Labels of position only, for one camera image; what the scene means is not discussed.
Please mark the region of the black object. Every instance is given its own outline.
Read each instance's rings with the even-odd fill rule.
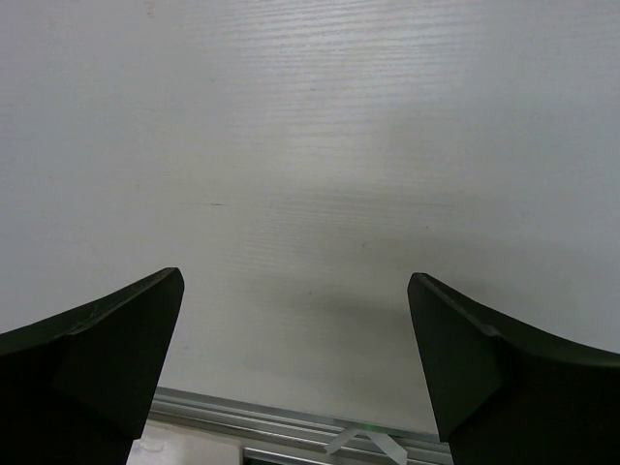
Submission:
[[[620,463],[620,356],[485,307],[426,274],[409,301],[454,465]]]
[[[125,464],[182,296],[181,272],[166,268],[0,335],[0,463]]]

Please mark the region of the metal frame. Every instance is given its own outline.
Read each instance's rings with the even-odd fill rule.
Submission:
[[[325,445],[344,429],[387,433],[408,453],[409,465],[452,465],[436,435],[291,412],[158,387],[150,417],[240,439],[246,458],[283,465],[367,465],[390,461],[370,440],[356,437],[334,455]]]

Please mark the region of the metal track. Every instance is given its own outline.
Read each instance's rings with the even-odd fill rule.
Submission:
[[[354,438],[334,455],[324,446],[349,427],[385,432],[408,452],[410,465],[451,465],[437,436],[354,421],[290,412],[158,387],[150,417],[240,439],[247,458],[283,465],[393,464],[366,438]]]

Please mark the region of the white panel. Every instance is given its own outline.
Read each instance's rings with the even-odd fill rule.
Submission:
[[[1,329],[178,265],[164,386],[431,432],[415,270],[620,351],[617,2],[1,9]]]

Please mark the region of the white wooden surface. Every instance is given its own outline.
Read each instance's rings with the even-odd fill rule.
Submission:
[[[431,432],[415,270],[620,351],[620,3],[0,9],[0,329],[178,265],[164,386]]]

